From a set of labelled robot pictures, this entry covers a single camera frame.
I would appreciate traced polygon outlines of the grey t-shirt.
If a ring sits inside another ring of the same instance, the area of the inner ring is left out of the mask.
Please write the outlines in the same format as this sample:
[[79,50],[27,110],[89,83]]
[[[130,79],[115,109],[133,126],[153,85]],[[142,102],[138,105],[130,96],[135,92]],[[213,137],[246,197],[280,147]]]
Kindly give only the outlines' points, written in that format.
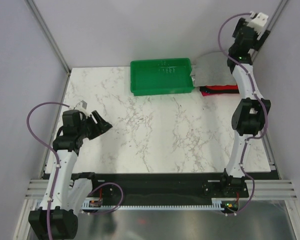
[[221,51],[212,51],[199,56],[190,76],[194,87],[235,86],[237,83],[227,65],[227,57]]

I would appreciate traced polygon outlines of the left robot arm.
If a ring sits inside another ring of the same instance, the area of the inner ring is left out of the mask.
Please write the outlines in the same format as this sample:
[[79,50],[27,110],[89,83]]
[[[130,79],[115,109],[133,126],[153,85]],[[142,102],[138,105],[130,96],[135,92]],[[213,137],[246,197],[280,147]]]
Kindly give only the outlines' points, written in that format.
[[113,126],[94,110],[86,114],[78,109],[62,114],[62,126],[52,143],[55,156],[47,188],[37,210],[28,221],[40,240],[72,240],[78,231],[78,214],[87,196],[100,191],[98,182],[82,178],[70,185],[73,168],[84,139],[93,140]]

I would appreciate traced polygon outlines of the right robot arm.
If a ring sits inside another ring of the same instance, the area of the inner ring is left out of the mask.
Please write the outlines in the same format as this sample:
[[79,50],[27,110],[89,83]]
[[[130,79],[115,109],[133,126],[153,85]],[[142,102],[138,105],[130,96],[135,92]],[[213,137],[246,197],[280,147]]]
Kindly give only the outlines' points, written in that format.
[[265,29],[268,16],[264,13],[239,13],[233,31],[234,43],[221,52],[227,57],[227,66],[235,79],[241,100],[236,107],[231,126],[234,144],[230,160],[223,171],[219,191],[225,197],[247,190],[245,165],[251,141],[263,138],[268,129],[271,102],[264,99],[257,86],[251,50],[258,51],[270,34]]

